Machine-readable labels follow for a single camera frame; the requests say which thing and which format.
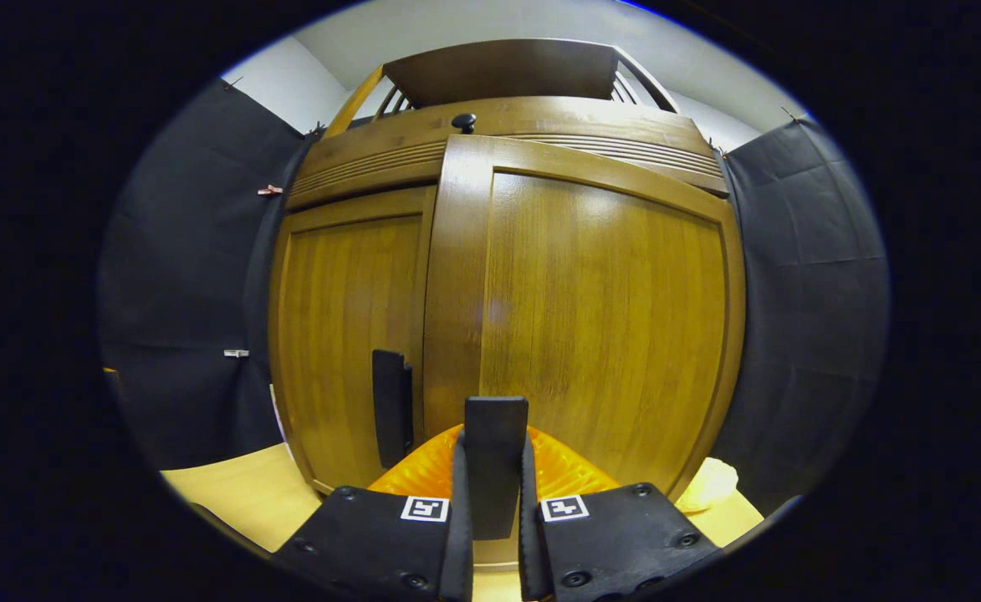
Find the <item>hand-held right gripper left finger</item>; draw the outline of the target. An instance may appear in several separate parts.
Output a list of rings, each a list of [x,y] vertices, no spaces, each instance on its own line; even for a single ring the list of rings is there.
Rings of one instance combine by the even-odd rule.
[[[319,601],[468,601],[473,534],[464,430],[429,439],[367,488],[337,487],[272,553]]]

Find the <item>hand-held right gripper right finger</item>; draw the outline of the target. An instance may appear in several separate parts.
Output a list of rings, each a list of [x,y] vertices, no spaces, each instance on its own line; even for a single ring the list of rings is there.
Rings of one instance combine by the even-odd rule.
[[[641,601],[723,556],[655,485],[621,485],[528,428],[519,574],[525,601]]]

